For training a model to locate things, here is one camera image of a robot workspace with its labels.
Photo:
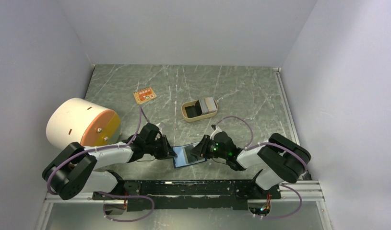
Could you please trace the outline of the beige oval card tray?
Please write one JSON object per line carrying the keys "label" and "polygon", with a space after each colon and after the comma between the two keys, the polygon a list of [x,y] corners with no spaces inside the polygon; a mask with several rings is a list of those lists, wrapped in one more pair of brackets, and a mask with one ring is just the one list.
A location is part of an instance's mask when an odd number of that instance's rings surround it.
{"label": "beige oval card tray", "polygon": [[198,100],[184,103],[181,106],[181,113],[183,115],[184,120],[187,122],[195,122],[195,121],[199,121],[202,119],[207,119],[207,118],[215,116],[218,113],[219,106],[218,106],[218,103],[215,99],[213,101],[216,105],[217,110],[215,112],[205,114],[205,115],[201,115],[197,111],[196,103],[198,102]]}

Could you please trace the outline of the large white cylinder roll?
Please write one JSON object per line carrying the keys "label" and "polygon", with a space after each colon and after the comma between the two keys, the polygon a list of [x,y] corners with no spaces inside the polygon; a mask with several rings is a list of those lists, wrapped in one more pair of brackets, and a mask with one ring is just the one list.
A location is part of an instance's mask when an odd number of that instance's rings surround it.
{"label": "large white cylinder roll", "polygon": [[72,142],[82,146],[103,146],[117,142],[121,132],[118,114],[81,98],[65,101],[46,126],[48,141],[59,149]]}

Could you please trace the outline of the blue leather card holder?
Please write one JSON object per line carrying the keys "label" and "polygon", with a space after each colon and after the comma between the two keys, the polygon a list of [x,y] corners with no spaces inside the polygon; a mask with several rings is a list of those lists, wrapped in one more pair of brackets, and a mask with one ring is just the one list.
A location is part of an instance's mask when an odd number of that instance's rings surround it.
{"label": "blue leather card holder", "polygon": [[[185,163],[185,157],[184,157],[184,151],[183,151],[183,148],[185,146],[186,145],[172,147],[173,151],[177,154],[177,156],[173,159],[174,168],[182,168],[182,167],[190,166]],[[203,158],[203,161],[197,162],[196,164],[206,162],[206,161],[207,160],[205,158]]]}

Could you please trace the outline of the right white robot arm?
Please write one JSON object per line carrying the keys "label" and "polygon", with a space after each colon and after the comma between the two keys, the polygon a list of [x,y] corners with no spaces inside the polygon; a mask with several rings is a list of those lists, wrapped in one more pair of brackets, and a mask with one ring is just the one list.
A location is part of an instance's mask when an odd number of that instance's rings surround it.
{"label": "right white robot arm", "polygon": [[234,171],[265,164],[267,169],[253,178],[250,190],[255,198],[263,198],[270,188],[281,182],[296,183],[311,160],[311,154],[305,148],[279,133],[272,134],[266,142],[242,149],[226,132],[215,131],[211,136],[205,135],[190,149],[190,154],[204,159],[224,159]]}

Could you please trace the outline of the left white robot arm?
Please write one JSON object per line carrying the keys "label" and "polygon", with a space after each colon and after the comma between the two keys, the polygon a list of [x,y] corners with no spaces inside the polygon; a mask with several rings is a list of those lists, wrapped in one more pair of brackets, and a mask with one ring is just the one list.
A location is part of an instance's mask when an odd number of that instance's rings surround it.
{"label": "left white robot arm", "polygon": [[72,142],[43,170],[42,178],[47,190],[63,200],[69,200],[80,192],[103,192],[112,199],[127,195],[125,181],[112,170],[98,169],[116,163],[135,162],[145,154],[157,160],[177,156],[166,135],[158,126],[147,123],[141,131],[116,144],[82,146]]}

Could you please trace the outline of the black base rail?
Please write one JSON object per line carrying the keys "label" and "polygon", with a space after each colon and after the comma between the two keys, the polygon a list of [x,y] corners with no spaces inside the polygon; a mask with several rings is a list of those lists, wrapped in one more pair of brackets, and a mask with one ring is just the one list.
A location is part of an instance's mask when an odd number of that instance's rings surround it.
{"label": "black base rail", "polygon": [[231,208],[247,210],[253,200],[280,199],[278,185],[262,190],[252,179],[124,180],[127,195],[93,192],[93,200],[102,200],[107,210]]}

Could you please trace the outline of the stack of cards in tray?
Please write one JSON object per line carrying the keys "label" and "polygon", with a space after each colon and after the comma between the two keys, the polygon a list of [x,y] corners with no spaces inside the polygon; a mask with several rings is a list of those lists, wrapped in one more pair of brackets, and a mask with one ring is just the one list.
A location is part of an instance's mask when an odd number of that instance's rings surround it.
{"label": "stack of cards in tray", "polygon": [[201,109],[201,115],[214,113],[218,110],[217,105],[216,105],[213,97],[202,98],[202,99],[199,99],[198,102],[199,102],[200,109]]}

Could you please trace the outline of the aluminium frame rail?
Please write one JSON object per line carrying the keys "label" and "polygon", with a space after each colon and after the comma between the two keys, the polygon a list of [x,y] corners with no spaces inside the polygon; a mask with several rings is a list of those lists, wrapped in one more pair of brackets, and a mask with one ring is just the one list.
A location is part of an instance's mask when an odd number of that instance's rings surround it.
{"label": "aluminium frame rail", "polygon": [[330,230],[317,181],[252,192],[248,180],[127,182],[122,198],[47,195],[38,230]]}

